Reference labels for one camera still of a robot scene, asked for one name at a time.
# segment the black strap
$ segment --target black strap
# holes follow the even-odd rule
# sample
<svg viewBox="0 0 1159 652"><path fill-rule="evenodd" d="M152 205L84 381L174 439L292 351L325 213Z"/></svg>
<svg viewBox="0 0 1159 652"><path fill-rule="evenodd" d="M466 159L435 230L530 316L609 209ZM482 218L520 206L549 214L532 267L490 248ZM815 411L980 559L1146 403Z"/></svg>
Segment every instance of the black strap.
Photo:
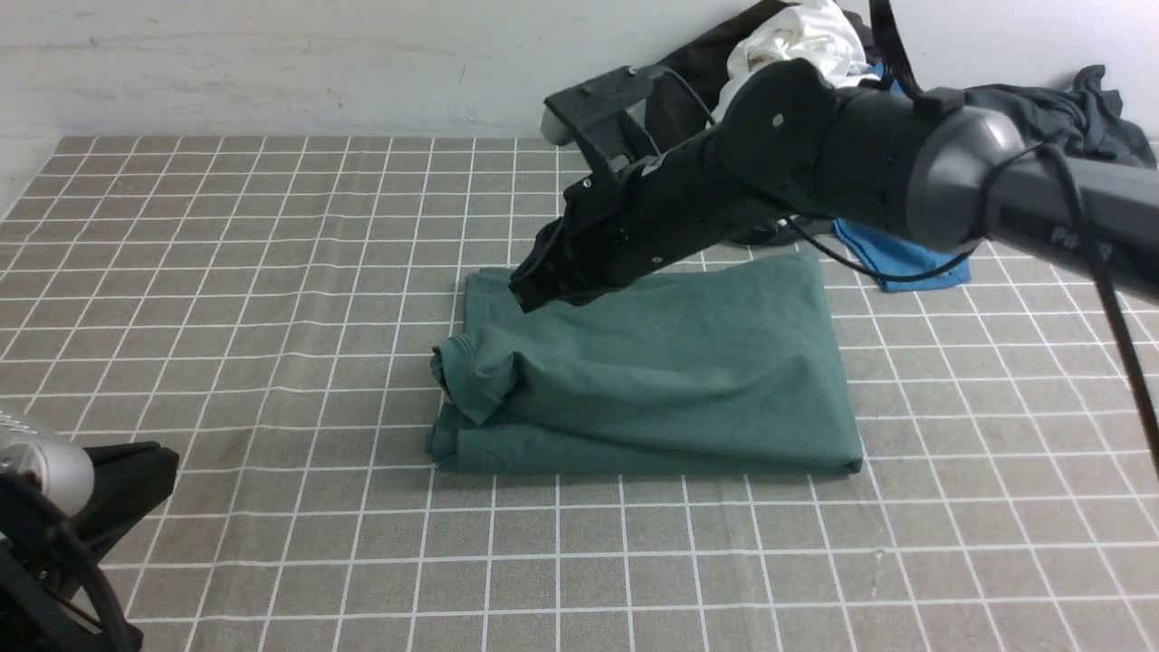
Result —
<svg viewBox="0 0 1159 652"><path fill-rule="evenodd" d="M869 0L869 24L873 28L874 44L881 50L884 76L897 80L906 97L911 100L921 94L921 87L913 79L910 58L902 45L902 35L897 31L894 20L894 8L889 0Z"/></svg>

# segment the white grid line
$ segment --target white grid line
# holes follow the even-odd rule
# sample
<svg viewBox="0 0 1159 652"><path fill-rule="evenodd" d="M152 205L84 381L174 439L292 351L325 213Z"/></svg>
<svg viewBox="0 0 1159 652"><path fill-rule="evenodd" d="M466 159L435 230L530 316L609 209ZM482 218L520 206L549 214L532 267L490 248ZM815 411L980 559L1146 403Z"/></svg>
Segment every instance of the white grid line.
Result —
<svg viewBox="0 0 1159 652"><path fill-rule="evenodd" d="M348 138L347 139L347 147L349 147L349 146L350 146L350 139ZM343 163L343 166L345 164L345 160L347 160L347 154L345 154L345 152L343 152L343 154L342 154L342 163ZM334 198L334 191L331 189L330 198L328 200L333 200L333 198ZM318 242L314 243L314 251L311 254L311 257L313 257L314 255L316 255L316 252L318 252ZM300 306L300 302L294 306L294 312L298 310L299 306ZM330 382L327 383L327 387L329 387L334 382L334 367L336 365L337 365L337 360L335 359L335 361L330 365ZM314 425L314 434L313 434L313 437L311 439L311 442L309 442L309 452L306 454L306 467L311 466L311 461L314 459L314 450L318 447L318 428L321 425L323 416L326 415L326 400L325 400L325 397L326 397L326 395L323 395L322 408L319 409L319 412L318 412L318 423ZM274 615L274 609L275 609L275 607L277 605L278 589L282 586L283 571L286 567L284 564L286 562L286 557L290 554L290 543L293 540L294 526L298 522L298 514L301 512L301 500L302 500L302 497L306 493L306 478L307 477L308 477L308 474L302 474L301 475L301 483L298 485L298 497L294 499L294 510L293 510L294 515L290 518L290 527L286 529L286 540L285 540L285 543L282 547L282 562L283 562L283 565L278 566L277 574L274 577L274 589L270 592L270 603L269 603L269 608L268 608L268 610L265 613L267 620L262 624L262 633L261 633L261 638L258 639L258 644L257 644L258 652L261 652L261 650L263 650L265 647L265 640L267 640L265 637L269 633L269 628L270 628L269 616Z"/></svg>
<svg viewBox="0 0 1159 652"><path fill-rule="evenodd" d="M389 161L391 161L391 152L387 151L386 156L382 159L382 169L384 170L389 164ZM467 183L468 184L471 183L469 177L468 177ZM374 210L372 210L371 212L377 212L379 197L374 198ZM418 228L417 220L415 220L415 228L416 229ZM369 240L370 240L370 236L369 236L369 232L367 232L367 241ZM365 263L365 257L366 257L366 247L364 246L363 247L363 251L362 251L362 257L358 261L359 265L358 265L358 272L357 273L362 272L363 263ZM355 287L358 286L357 273L356 273L356 277L355 277L353 284L352 284L352 286L355 286ZM353 306L353 301L352 300L350 301L350 303L347 305L347 318L348 320L350 318L350 307L351 306ZM399 309L400 309L399 314L401 316L401 314L402 314L401 313L401 309L402 309L401 305L400 305ZM343 340L345 339L345 328L347 328L347 325L343 325L342 335L338 337L338 351L342 350L342 344L343 344ZM386 383L387 383L387 387L389 387L391 375L394 373L394 357L393 357L393 353L394 353L394 347L398 346L398 331L399 331L399 329L395 329L395 343L391 347L392 357L387 360L387 364L386 364ZM379 416L379 422L380 423L382 420L382 411L386 410L386 397L388 396L387 393L385 391L386 388L382 388L382 390L384 390L382 391L382 398L379 401L378 411L377 411L377 415ZM351 543L350 543L350 559L349 559L349 564L350 565L347 569L347 577L345 577L345 579L342 583L342 602L341 602L341 605L338 607L338 614L341 614L342 616L345 615L345 613L347 613L347 603L350 600L350 580L353 577L353 572L355 572L355 563L353 562L358 557L358 541L362 539L362 527L363 527L363 522L364 522L364 520L366 518L366 503L370 499L370 484L371 484L371 479L373 479L373 477L374 477L374 469L376 469L376 464L374 463L378 460L378 445L379 445L379 441L381 439L382 439L381 431L376 430L374 437L371 440L370 460L366 461L366 478L363 481L363 495L362 495L362 500L358 504L358 515L355 519L355 535L353 535L353 541L351 541ZM350 469L350 470L358 470L358 471L360 471L362 469L360 468L355 468L355 469ZM334 628L334 645L330 646L331 652L338 652L338 644L342 640L342 625L343 625L343 623L344 623L343 620L338 620L337 627Z"/></svg>
<svg viewBox="0 0 1159 652"><path fill-rule="evenodd" d="M435 141L432 140L431 141L431 151L433 151L433 148L435 148ZM428 159L427 160L427 176L423 178L423 188L424 189L427 188L427 184L430 182L430 169L431 169L430 168L430 159ZM425 200L427 200L427 197L423 196L423 198L421 199L421 202L425 203ZM418 217L417 219L415 219L415 237L418 236L418 228L420 228L420 225L422 224L422 219L423 219L422 217ZM410 261L409 261L410 265L414 265L414 263L415 263L415 248L416 248L415 244L417 244L417 241L410 246ZM462 244L459 246L459 250L460 250L460 255L461 255ZM403 280L403 292L406 292L406 290L410 285L410 274L411 274L413 271L414 271L413 266L409 266L407 269L407 278ZM458 281L459 276L460 274L455 274L455 281ZM407 307L406 303L407 303L407 296L406 296L406 294L403 294L403 296L402 296L402 299L400 301L400 306L399 306L399 314L402 314L402 310ZM394 350L399 349L399 334L401 331L402 331L401 329L395 329L395 331L394 331ZM431 467L430 479L428 481L428 484L427 484L427 512L423 514L423 534L422 534L422 537L420 539L420 542L418 542L418 567L415 570L415 596L414 596L414 602L410 606L410 628L409 628L409 630L407 632L407 652L411 652L414 650L414 646L415 646L415 627L416 627L416 624L418 622L418 618L417 618L417 614L418 614L418 593L420 593L420 589L422 588L422 581L423 581L423 557L427 554L427 530L430 527L430 522L431 522L430 508L431 508L431 501L433 500L433 498L435 498L435 467Z"/></svg>
<svg viewBox="0 0 1159 652"><path fill-rule="evenodd" d="M94 146L95 144L96 144L96 142L95 142L95 139L94 139L94 141L93 141L93 142L89 142L89 144L88 144L88 148L87 148L87 149L86 149L86 151L85 151L83 153L80 153L80 154L73 154L74 156L76 156L76 157L80 157L80 159L81 159L81 163L78 163L78 169L80 169L80 164L82 164L82 163L85 162L85 160L87 160L87 159L88 159L88 156L93 154L93 146ZM61 176L68 176L68 177L72 177L72 176L75 176L75 173L73 173L73 174L71 174L71 175L70 175L70 174L65 174L65 175L61 175ZM16 204L17 204L17 203L20 203L20 200L21 200L22 198L24 198L25 196L28 196L28 192L29 192L29 191L30 191L30 190L32 189L32 183L35 183L35 182L36 182L36 176L34 176L32 178L29 178L29 180L28 180L28 181L27 181L25 183L21 183L21 189L20 189L20 193L19 193L19 195L15 195L15 196L13 197L12 202L9 203L9 205L7 205L7 206L3 206L2 208L0 208L0 222L3 222L3 221L5 221L6 219L8 219L8 218L10 217L10 213L12 213L12 212L14 212L14 211L13 211L13 208L15 208L15 207L16 207ZM48 211L49 211L49 208L51 208L51 207L53 207L53 206L56 205L56 203L57 203L57 202L56 202L56 199L57 199L57 198L58 198L58 197L52 197L52 203L50 203L50 204L49 204L49 207L48 207L48 208L45 208L45 214L48 214ZM27 234L24 235L24 237L22 237L22 240L21 240L21 244L23 244L23 243L27 243L27 242L28 242L28 239L29 239L29 237L31 236L31 234L32 234L32 232L31 232L31 230L29 230L29 232L28 232L28 233L27 233ZM13 258L12 258L12 264L15 264L15 262L16 262L16 255L17 255L17 254L20 252L20 247L21 247L21 244L16 244L16 252L14 252L14 254L13 254ZM0 271L7 271L8 269L10 269L10 268L12 268L12 264L6 264L6 265L3 266L3 269L0 269Z"/></svg>
<svg viewBox="0 0 1159 652"><path fill-rule="evenodd" d="M296 174L297 174L297 167L301 164L301 155L302 155L302 153L298 154L298 161L296 163ZM269 243L267 243L264 250L262 251L262 257L263 258L265 257L265 254L268 251L269 251ZM253 288L254 288L254 284L256 281L257 281L257 274L255 273L253 280L250 281L250 286L249 286L250 294L249 295L252 295ZM305 283L305 276L302 276L302 283ZM246 308L246 305L242 305L241 310L239 310L239 313L238 313L239 314L239 321L241 318L240 315L242 315L242 314L246 313L245 308ZM234 329L233 329L233 331L229 335L229 344L226 346L226 351L228 351L233 346L234 338L238 335L238 329L239 329L239 325L234 324ZM290 335L290 332L289 332L289 329L287 329L286 330L286 338L289 338L289 335ZM170 357L173 356L173 351L176 349L178 342L180 342L180 336L177 338L174 338L173 349L170 349ZM285 346L286 346L286 339L283 339L279 350L280 351L285 351ZM270 384L270 383L274 382L274 379L277 376L277 371L278 371L279 365L280 365L280 360L278 362L275 362L274 367L270 369L270 375L269 375L269 379L267 381L267 384ZM217 369L217 373L216 373L214 379L213 379L213 386L212 387L216 388L217 384L220 382L221 371L224 368L225 368L225 362L223 361L223 365L219 366L218 369ZM160 379L161 379L162 375L163 375L163 369L162 369L161 374L158 375L158 382L160 382ZM271 393L267 391L262 396L262 403L257 408L257 416L258 416L258 418L261 418L262 412L265 410L265 404L269 401L270 394ZM202 408L202 416L198 418L198 423L201 423L201 420L204 419L204 413L205 413L205 406ZM242 457L241 457L241 460L242 460L242 467L246 467L247 463L249 462L249 456L250 456L250 453L254 450L254 440L256 438L257 438L256 431L254 433L250 433L250 435L248 438L248 441L246 442L246 452L242 454ZM194 442L191 441L190 442L190 450L192 450L192 445L194 445ZM233 493L229 497L229 511L231 512L233 512L234 506L236 506L236 504L238 504L238 496L241 493L241 483L242 483L242 481L243 481L243 474L239 472L238 474L238 478L234 482ZM158 533L160 533L161 528L165 527L165 521L166 521L167 518L170 518L170 515L168 514L168 510L166 511L166 513L163 513L161 515L161 523L158 525ZM218 565L220 565L221 549L225 545L225 537L228 534L228 530L229 530L229 523L226 522L221 527L221 535L218 539L217 548L213 551L214 566L212 569L210 569L209 577L205 578L205 586L202 589L202 598L201 598L201 600L197 603L197 617L198 618L201 618L202 614L204 614L204 611L205 611L205 602L209 599L209 592L210 592L210 588L211 588L212 583L213 583L213 574L214 574ZM287 528L286 536L289 537L291 535L292 535L292 532L290 532L290 528ZM197 623L198 623L198 621L195 621L194 627L190 628L190 630L189 630L189 637L185 639L184 652L190 652L190 650L191 650L191 647L194 645L194 640L196 639L196 636L197 636Z"/></svg>
<svg viewBox="0 0 1159 652"><path fill-rule="evenodd" d="M848 255L848 252L850 252L848 249L846 249L845 252L846 252L846 255ZM860 285L860 288L861 288L861 298L865 301L865 305L866 305L867 309L869 309L870 321L873 322L874 331L877 335L877 342L884 347L884 345L885 345L885 336L882 334L881 323L877 321L876 316L873 315L873 301L869 300L869 294L866 291L866 286L862 283L862 279L861 279L860 276L858 277L858 284ZM897 366L895 365L894 358L892 358L892 356L890 356L889 350L885 350L885 361L889 364L890 374L894 376L894 379L901 379L901 375L897 373ZM901 381L898 381L897 386L898 386L898 390L902 393L902 400L905 403L905 412L910 416L910 419L912 420L911 423L913 424L913 428L914 428L914 431L918 434L918 442L921 446L921 453L926 454L926 455L930 455L930 447L926 445L926 439L925 439L925 437L923 434L921 425L918 423L917 413L913 410L913 405L910 403L910 396L905 391L905 386L903 383L901 383ZM974 561L970 559L970 555L968 552L965 552L965 550L967 550L965 537L962 536L962 530L961 530L961 528L957 525L957 518L954 515L954 511L950 510L949 503L946 501L946 498L947 498L946 489L942 486L941 479L938 477L938 470L934 467L934 463L933 463L932 460L928 461L927 464L930 467L930 472L933 475L934 485L938 489L938 496L939 496L939 498L942 499L942 501L943 501L942 504L946 507L946 513L949 515L949 522L950 522L950 526L953 527L953 530L954 530L954 537L957 540L957 543L958 543L958 545L961 547L961 550L962 550L962 556L965 558L965 567L967 567L967 570L970 573L970 580L974 583L974 589L975 589L975 592L977 592L977 594L979 596L981 595L985 595L985 593L982 589L982 581L978 579L978 572L974 567ZM990 610L990 606L986 605L986 603L983 603L983 608L985 609L986 621L990 623L990 629L991 629L991 631L994 635L994 640L998 642L998 649L1001 652L1006 652L1006 645L1003 642L1003 636L1001 636L1001 633L998 630L998 623L994 620L993 613L991 613L991 610Z"/></svg>
<svg viewBox="0 0 1159 652"><path fill-rule="evenodd" d="M1006 274L1006 278L1008 280L1011 280L1011 286L1014 288L1014 294L1018 295L1019 302L1023 307L1026 307L1026 300L1022 298L1022 292L1019 291L1018 285L1014 283L1014 280L1011 277L1009 272L1006 270L1006 265L1001 262L1001 259L998 261L998 266L1001 268L1003 273ZM1037 334L1038 338L1041 338L1042 342L1044 342L1044 343L1048 342L1045 335L1042 332L1042 329L1038 325L1038 320L1035 318L1035 316L1033 314L1030 315L1030 322L1034 324L1034 330ZM1086 320L1084 320L1084 323L1086 323L1087 329L1091 329L1091 324L1087 323ZM985 323L984 320L982 320L982 329L983 329L983 331L985 331L986 338L992 340L993 338L991 337L990 330L989 330L989 328L987 328L987 325L986 325L986 323ZM1050 353L1050 358L1054 360L1055 365L1057 365L1058 368L1062 369L1062 362L1058 360L1058 357L1055 354L1054 350L1051 350L1050 347L1047 347L1047 351ZM1005 366L1006 366L1005 361L1003 361L1001 365L1005 368ZM1074 386L1073 380L1066 379L1066 383L1067 383L1067 386L1070 386L1071 391L1074 393L1074 396L1078 397L1079 406L1084 411L1086 411L1087 410L1086 401L1083 398L1083 394L1079 391L1078 387ZM1026 398L1022 396L1022 391L1019 389L1018 383L1014 383L1014 394L1018 397L1019 402L1022 404L1023 410L1026 410L1027 412L1029 412L1029 404L1026 402ZM1094 428L1095 434L1098 435L1099 440L1102 442L1103 447L1105 448L1109 448L1107 446L1107 440L1106 440L1106 438L1102 434L1102 431L1101 431L1101 427L1099 426L1098 420L1091 418L1089 416L1087 417L1087 420L1091 423L1092 427ZM1047 444L1047 439L1043 435L1042 428L1038 426L1037 420L1032 419L1030 422L1034 425L1035 434L1037 434L1038 439L1042 441L1043 448L1047 449L1047 450L1050 450L1050 447ZM1077 500L1074 500L1074 498L1073 498L1074 492L1071 490L1071 483L1066 478L1066 476L1063 474L1063 469L1058 466L1058 460L1056 459L1056 456L1049 456L1048 460L1050 460L1050 466L1055 470L1055 474L1058 475L1058 479L1062 482L1063 490L1066 492L1066 495L1069 497L1071 497L1071 501L1073 503L1076 511L1078 511L1079 521L1083 522L1083 527L1086 529L1086 532L1087 532L1088 536L1091 537L1091 540L1098 542L1099 537L1095 535L1094 528L1091 527L1091 523L1087 520L1086 513L1083 512L1081 506L1078 504ZM1110 460L1111 460L1111 463L1115 466L1115 469L1118 471L1118 475L1123 478L1123 482L1125 483L1125 486L1130 488L1131 486L1130 481L1128 479L1127 475L1123 472L1122 468L1118 466L1118 461L1115 459L1115 456L1111 456ZM998 472L997 466L994 467L994 472L996 474ZM1139 507L1143 510L1144 514L1146 514L1146 507L1142 503L1139 503ZM1015 518L1018 518L1018 513L1016 512L1015 512ZM1152 529L1153 529L1153 523L1151 523L1150 518L1147 519L1147 522L1149 522L1149 525L1152 526ZM1131 621L1134 621L1134 623L1135 623L1136 630L1138 630L1139 636L1143 638L1144 643L1147 646L1147 650L1151 650L1153 652L1154 651L1154 645L1151 643L1151 637L1147 635L1146 628L1144 628L1143 623L1139 621L1139 616L1138 616L1138 614L1136 614L1135 608L1131 606L1130 601L1127 600L1127 592L1123 591L1122 581L1118 579L1118 574L1115 573L1115 569L1111 566L1110 561L1107 558L1106 551L1102 549L1101 545L1098 545L1098 544L1094 547L1094 549L1099 554L1099 559L1100 559L1100 562L1102 562L1102 565L1106 569L1107 574L1110 577L1111 581L1115 584L1115 589L1123 598L1123 601L1127 605L1127 610L1131 615ZM1049 589L1050 588L1050 583L1049 583L1049 580L1047 580L1045 574L1043 574L1043 580L1047 581L1047 587ZM1066 615L1064 614L1062 607L1057 606L1057 603L1056 603L1056 608L1058 610L1058 617L1062 618L1063 625L1066 628L1067 633L1071 636L1071 640L1074 642L1074 646L1078 647L1078 642L1074 639L1074 636L1071 632L1070 623L1066 620Z"/></svg>
<svg viewBox="0 0 1159 652"><path fill-rule="evenodd" d="M122 244L121 244L121 246L119 246L119 247L117 248L117 251L118 251L118 254L119 254L119 251L122 250L122 248L123 248L123 247L124 247L124 244L122 243ZM173 242L170 241L170 242L169 242L169 243L168 243L168 244L166 246L166 250L165 250L165 254L162 254L162 256L161 256L161 261L163 261L163 259L165 259L166 255L168 255L168 252L169 252L169 250L170 250L172 248L173 248ZM161 271L161 263L158 263L158 268L156 268L155 270L153 270L153 273L152 273L152 276L151 276L151 278L150 278L150 285L148 285L150 287L152 287L153 283L154 283L154 281L156 281L156 277L158 277L158 274L160 273L160 271ZM129 323L132 323L133 321L136 321L136 320L137 320L137 315L139 314L139 310L140 310L140 306L141 306L141 305L143 305L144 302L145 302L145 300L144 300L144 299L141 299L141 300L137 301L137 305L136 305L136 306L133 306L133 316L132 316L132 317L131 317L131 318L129 320ZM189 320L189 314L190 314L190 310L187 310L187 312L185 312L185 315L184 315L184 317L182 318L182 323L184 323L185 321L188 321L188 320ZM121 349L122 349L122 347L124 347L124 345L125 345L125 339L126 339L127 337L129 337L129 329L125 329L125 330L124 330L124 332L123 332L123 334L121 335L121 338L119 338L119 339L118 339L118 342L117 342L117 346L116 346L116 350L114 350L114 353L112 353L112 356L110 357L110 360L109 360L109 362L108 362L108 364L107 364L107 365L104 366L104 371L103 371L103 372L101 373L101 380L100 380L100 381L97 382L97 384L96 384L96 387L97 387L97 388L100 388L101 386L103 386L103 384L104 384L104 381L105 381L105 379L108 378L108 374L109 374L109 369L111 369L111 368L112 368L112 360L115 360L115 359L116 359L116 356L117 356L117 353L119 353L119 352L121 352ZM90 398L90 400L88 401L88 403L87 403L87 404L85 405L85 410L83 410L83 411L81 412L80 417L79 417L79 418L76 419L76 424L78 424L78 427L80 427L80 426L83 426L83 425L85 425L85 418L86 418L86 417L88 416L88 411L89 411L89 410L92 410L92 408L93 408L93 404L95 403L95 401L96 401L96 395L94 394L94 395L93 395L93 397L92 397L92 398ZM140 417L139 417L139 418L138 418L138 420L137 420L137 427L138 427L138 430L140 428L140 425L141 425L143 420L145 419L145 415L146 415L145 410L147 409L147 405L148 405L148 404L150 404L151 402L152 402L152 398L148 398L148 400L146 400L146 402L145 402L145 403L146 403L146 408L145 408L145 409L141 409L141 415L140 415ZM134 438L136 438L137 435L138 435L138 433L136 433L136 432L134 432L134 433L132 433L132 435L130 437L130 441L134 441ZM194 445L194 441L191 440L191 441L190 441L190 447L192 447L192 445ZM188 464L188 462L189 462L189 457L188 457L188 456L185 456L185 459L181 461L181 464L180 464L180 466L178 466L178 468L177 468L177 469L178 469L178 478L180 478L180 470L181 470L181 468L185 467L185 464ZM170 495L170 496L168 497L168 499L167 499L167 500L165 501L165 507L163 507L163 508L162 508L162 511L161 511L161 522L160 522L160 523L158 523L158 527L156 527L156 530L155 530L155 532L153 533L153 539L152 539L152 540L150 541L150 545L148 545L148 549L147 549L147 550L146 550L146 552L145 552L145 561L146 561L146 562L147 562L148 559L151 559L151 558L152 558L152 556L153 556L153 551L154 551L154 550L156 549L156 542L158 542L158 540L160 540L160 537L161 537L161 529L162 529L162 528L165 527L165 514L167 514L167 513L168 513L168 511L169 511L169 507L170 507L172 505L173 505L173 497L172 497L172 495ZM138 574L137 574L137 578L136 578L136 580L133 581L133 588L132 588L132 591L131 591L131 592L130 592L130 594L129 594L129 599L127 599L127 600L125 601L125 614L131 614L131 613L132 613L132 610L133 610L133 605L134 605L134 602L136 602L136 600L137 600L137 595L138 595L138 592L140 591L140 586L141 586L141 583L143 583L144 580L145 580L145 572L144 572L144 571L141 571L140 573L138 573Z"/></svg>
<svg viewBox="0 0 1159 652"><path fill-rule="evenodd" d="M211 138L219 138L219 137L218 135L212 135ZM382 135L381 138L384 140L392 140L392 144L391 144L389 148L382 148L382 149L350 149L349 153L351 153L351 154L385 154L388 151L392 152L392 153L395 153L395 154L425 154L425 155L431 155L432 152L435 154L469 154L471 153L469 149L442 149L442 148L436 149L436 148L433 148L432 145L423 145L421 148L398 148L393 144L393 140L398 140L400 138L407 138L407 139L416 140L416 141L418 141L418 140L430 140L430 138L425 138L425 137L410 138L408 135L398 135L398 137L393 137L392 138L392 137ZM289 139L292 139L292 140L302 140L302 139L309 139L309 137L302 137L302 138L292 137L292 138L289 138ZM513 138L500 138L498 140L512 140L513 141L515 139ZM519 140L534 140L534 138L519 138ZM479 149L479 153L480 154L554 154L555 151L556 151L556 148L552 147L551 145L548 145L548 142L546 140L542 140L542 141L538 142L537 145L540 145L544 148L538 148L538 149L537 148L519 149L519 148L516 148L515 145L512 145L511 148L503 147L503 148L496 148L496 149ZM234 154L234 155L239 155L239 156L258 156L258 155L262 155L262 154L278 154L278 155L296 154L296 153L300 152L300 151L302 151L301 146L298 146L298 148L294 148L294 149L224 149L224 153L226 153L226 154ZM326 148L322 148L322 149L312 149L312 148L309 148L308 145L305 148L305 152L307 154L331 154L333 155L333 154L341 154L344 151L345 149L326 149ZM574 152L575 149L564 147L562 151L564 151L564 152ZM151 155L153 155L153 156L155 156L155 155L169 154L169 153L205 155L209 152L205 152L205 151L194 151L194 149L189 149L189 151L177 149L175 152L168 152L168 151L166 151L166 152L137 152L137 151L130 149L127 152L100 152L96 155L101 155L101 156L130 156L130 155L151 156ZM60 152L60 153L53 153L53 154L51 154L50 157L74 157L74 156L79 156L79 155L80 154L72 154L72 153L67 153L67 152Z"/></svg>
<svg viewBox="0 0 1159 652"><path fill-rule="evenodd" d="M965 292L965 296L967 296L967 300L970 301L970 305L974 306L974 298L970 295L969 292ZM921 310L925 312L925 303L921 301L921 296L917 295L916 300L918 301L918 307L920 307ZM989 331L989 328L987 328L985 321L979 317L978 322L982 324L982 330L986 334L986 338L990 339L990 331ZM934 344L939 344L940 339L938 338L938 334L934 331L934 328L933 328L933 322L930 321L928 316L926 317L926 325L930 329L930 332L933 335ZM949 358L946 357L946 352L945 351L941 351L941 358L942 358L942 362L946 365L946 367L949 368L950 367L950 361L949 361ZM998 357L998 361L999 361L999 365L1001 365L1003 368L1005 369L1006 368L1006 362L1001 359L1001 357ZM954 389L957 391L958 398L962 400L962 404L967 405L968 402L967 402L965 393L962 391L962 386L956 380L954 381ZM1019 393L1019 389L1018 389L1016 384L1015 384L1014 391L1015 391L1015 394L1019 395L1019 398L1021 401L1021 394ZM1023 408L1026 408L1026 403L1025 402L1022 403L1022 405L1023 405ZM1006 481L1003 478L1001 474L999 472L998 466L994 463L993 456L989 455L990 454L990 445L986 442L986 438L984 438L983 434L982 434L982 427L978 425L978 420L971 418L970 419L970 425L974 428L974 434L978 438L978 441L982 445L982 450L986 454L985 459L990 462L990 469L993 471L994 477L998 479L998 486L1001 490L1003 496L1007 499L1007 503L1009 505L1009 511L1014 515L1014 523L1018 526L1018 529L1019 529L1019 535L1022 537L1023 541L1026 541L1026 542L1029 543L1030 535L1027 533L1026 525L1022 523L1022 517L1019 515L1018 510L1014 508L1014 503L1012 500L1009 500L1009 491L1006 489ZM1049 447L1047 447L1047 442L1043 441L1042 444L1043 444L1044 450L1049 450ZM935 475L938 474L936 466L934 466L934 474ZM1051 598L1054 598L1055 596L1054 587L1051 587L1050 579L1047 577L1047 571L1043 570L1043 567L1042 567L1042 561L1038 559L1038 555L1037 555L1037 552L1034 549L1030 549L1030 558L1034 562L1035 570L1038 572L1038 577L1042 579L1043 586L1047 587L1047 593ZM1078 649L1079 647L1078 639L1074 637L1074 632L1071 630L1070 622L1067 622L1067 620L1066 620L1066 614L1063 613L1062 607L1059 607L1057 602L1055 603L1055 611L1058 614L1058 618L1063 623L1063 630L1066 632L1066 637L1067 637L1067 639L1070 639L1071 645L1073 645L1076 649Z"/></svg>

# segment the folded shirt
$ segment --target folded shirt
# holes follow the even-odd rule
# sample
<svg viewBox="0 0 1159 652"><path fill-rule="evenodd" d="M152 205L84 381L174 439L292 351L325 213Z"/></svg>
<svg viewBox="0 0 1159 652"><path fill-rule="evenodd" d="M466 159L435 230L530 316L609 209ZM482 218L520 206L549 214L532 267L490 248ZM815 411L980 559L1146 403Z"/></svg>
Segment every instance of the folded shirt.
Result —
<svg viewBox="0 0 1159 652"><path fill-rule="evenodd" d="M850 474L861 442L821 265L777 255L656 273L523 314L510 270L466 283L437 347L429 440L465 474Z"/></svg>

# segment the grid mat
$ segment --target grid mat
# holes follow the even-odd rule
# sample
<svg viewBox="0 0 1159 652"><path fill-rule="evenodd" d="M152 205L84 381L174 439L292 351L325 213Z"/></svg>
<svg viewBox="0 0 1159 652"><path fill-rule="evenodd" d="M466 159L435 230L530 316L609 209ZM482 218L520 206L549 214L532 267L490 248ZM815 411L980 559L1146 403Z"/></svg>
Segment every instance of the grid mat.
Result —
<svg viewBox="0 0 1159 652"><path fill-rule="evenodd" d="M524 139L61 140L0 221L0 396L182 455L104 564L147 650L1156 650L1159 482L1096 294L998 246L935 292L824 264L860 475L433 472L457 288L584 170Z"/></svg>

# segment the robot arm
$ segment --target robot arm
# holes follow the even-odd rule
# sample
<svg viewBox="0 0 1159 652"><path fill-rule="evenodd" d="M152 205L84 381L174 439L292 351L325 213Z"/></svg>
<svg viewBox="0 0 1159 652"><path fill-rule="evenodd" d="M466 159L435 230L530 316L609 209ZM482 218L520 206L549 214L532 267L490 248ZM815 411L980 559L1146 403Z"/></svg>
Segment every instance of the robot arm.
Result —
<svg viewBox="0 0 1159 652"><path fill-rule="evenodd" d="M81 448L0 404L0 650L139 650L97 563L176 474L156 444ZM95 614L71 605L78 589Z"/></svg>
<svg viewBox="0 0 1159 652"><path fill-rule="evenodd" d="M620 68L547 98L544 132L576 141L592 174L564 191L511 290L525 310L584 303L783 213L839 215L960 252L983 237L1089 273L1049 161L1005 116L960 90L916 100L830 87L804 60L772 64L720 124L649 151L624 109L665 71ZM615 161L626 164L617 166ZM1159 298L1159 175L1069 160L1120 286Z"/></svg>

